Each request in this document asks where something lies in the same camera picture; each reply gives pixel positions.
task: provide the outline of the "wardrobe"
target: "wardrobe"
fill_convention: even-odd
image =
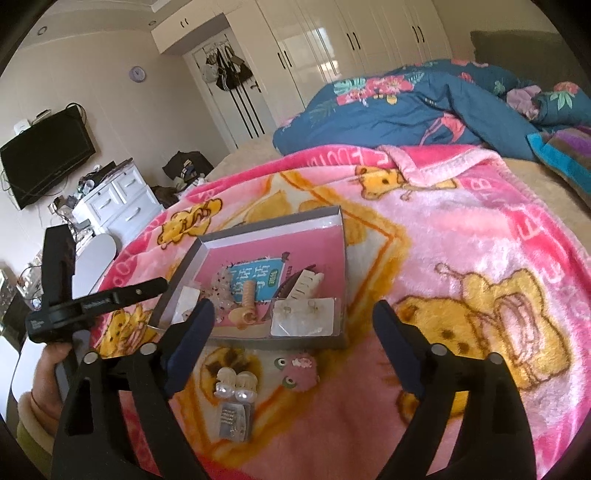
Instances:
[[[220,15],[277,126],[327,83],[452,56],[431,0],[193,0],[152,31],[158,49],[178,54]]]

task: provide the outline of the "open box lid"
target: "open box lid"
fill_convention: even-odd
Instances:
[[[240,279],[258,276],[256,310],[258,321],[242,329],[227,318],[218,318],[210,342],[252,348],[300,349],[346,346],[346,250],[343,217],[339,206],[323,207],[248,225],[239,225],[197,238],[174,273],[150,317],[150,325],[167,328],[183,287],[207,287],[217,273],[228,268],[233,286]],[[315,265],[324,274],[315,297],[335,299],[332,335],[271,336],[274,296],[292,275]],[[240,289],[234,299],[241,300]]]

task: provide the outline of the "metal screw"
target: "metal screw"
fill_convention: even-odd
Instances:
[[[96,362],[99,359],[99,354],[96,352],[88,352],[85,356],[84,356],[84,363],[90,365],[93,364],[94,362]]]
[[[139,352],[142,355],[152,355],[152,353],[156,351],[156,348],[157,347],[155,343],[146,343],[140,347]]]
[[[447,353],[447,348],[445,345],[435,343],[434,345],[431,345],[431,351],[437,356],[444,356]]]
[[[493,362],[494,364],[497,365],[502,365],[503,363],[503,357],[501,357],[500,354],[496,353],[496,352],[492,352],[489,356],[488,359]]]

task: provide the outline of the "television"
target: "television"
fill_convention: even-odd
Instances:
[[[72,105],[10,140],[0,148],[0,161],[22,210],[95,152],[78,106]]]

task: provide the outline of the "ceiling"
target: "ceiling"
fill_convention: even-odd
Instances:
[[[189,2],[190,0],[57,0],[33,26],[20,48],[99,31],[151,31]]]

